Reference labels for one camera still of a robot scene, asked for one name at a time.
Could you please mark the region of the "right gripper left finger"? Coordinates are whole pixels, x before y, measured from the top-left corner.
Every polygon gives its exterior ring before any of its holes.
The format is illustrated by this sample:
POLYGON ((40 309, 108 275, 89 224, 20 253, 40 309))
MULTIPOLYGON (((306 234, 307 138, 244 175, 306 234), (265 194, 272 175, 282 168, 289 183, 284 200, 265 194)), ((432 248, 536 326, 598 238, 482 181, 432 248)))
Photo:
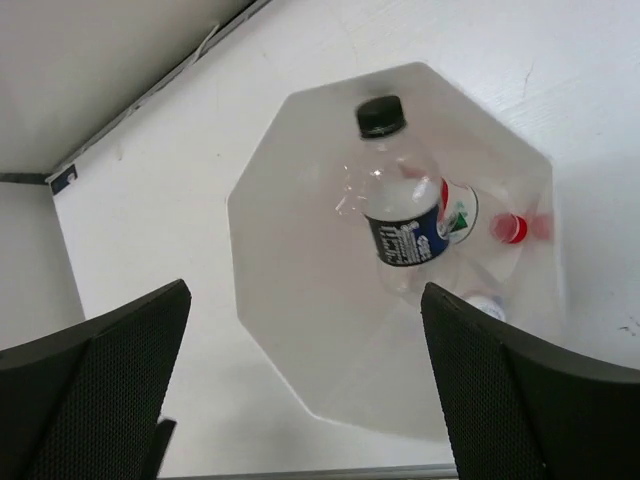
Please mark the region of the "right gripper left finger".
POLYGON ((175 280, 1 353, 4 479, 155 479, 161 415, 191 307, 175 280))

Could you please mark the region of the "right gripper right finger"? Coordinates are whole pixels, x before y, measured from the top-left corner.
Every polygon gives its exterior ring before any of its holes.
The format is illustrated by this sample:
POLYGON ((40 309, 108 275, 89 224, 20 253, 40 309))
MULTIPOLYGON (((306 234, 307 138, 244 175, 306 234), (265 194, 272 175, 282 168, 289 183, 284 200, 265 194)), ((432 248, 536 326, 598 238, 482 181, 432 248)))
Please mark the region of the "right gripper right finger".
POLYGON ((638 478, 638 370, 559 347, 434 283, 421 316, 459 478, 638 478))

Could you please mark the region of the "clear bottle blue orange label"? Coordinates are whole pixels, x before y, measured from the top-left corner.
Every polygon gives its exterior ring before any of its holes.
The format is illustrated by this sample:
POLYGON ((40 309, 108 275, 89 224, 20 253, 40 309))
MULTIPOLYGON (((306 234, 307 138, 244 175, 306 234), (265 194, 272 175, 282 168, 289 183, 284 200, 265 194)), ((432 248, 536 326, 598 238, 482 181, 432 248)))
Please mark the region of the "clear bottle blue orange label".
POLYGON ((482 292, 469 292, 464 294, 462 299, 469 305, 501 322, 507 321, 503 301, 499 296, 487 295, 482 292))

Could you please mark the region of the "clear bottle red cap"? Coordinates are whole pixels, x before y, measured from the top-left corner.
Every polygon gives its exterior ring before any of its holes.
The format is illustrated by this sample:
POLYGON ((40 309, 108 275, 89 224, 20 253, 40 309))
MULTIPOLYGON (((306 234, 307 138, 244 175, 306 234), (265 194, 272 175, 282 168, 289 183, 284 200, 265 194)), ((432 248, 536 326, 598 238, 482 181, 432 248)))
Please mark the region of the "clear bottle red cap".
POLYGON ((401 292, 428 281, 451 289, 506 282, 534 217, 479 185, 442 178, 434 163, 396 161, 393 174, 388 212, 410 262, 396 269, 401 292))

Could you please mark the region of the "clear bottle black cap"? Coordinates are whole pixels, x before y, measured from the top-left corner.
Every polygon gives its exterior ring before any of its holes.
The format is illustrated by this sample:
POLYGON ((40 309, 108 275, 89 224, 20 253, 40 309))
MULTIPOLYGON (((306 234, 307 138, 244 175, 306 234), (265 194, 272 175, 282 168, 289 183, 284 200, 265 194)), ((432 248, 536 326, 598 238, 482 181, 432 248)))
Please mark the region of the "clear bottle black cap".
POLYGON ((419 305, 429 283, 454 290, 461 260, 450 242, 443 178, 432 152, 411 132, 397 95, 362 102, 355 119, 359 146, 344 161, 336 211, 364 219, 387 291, 419 305))

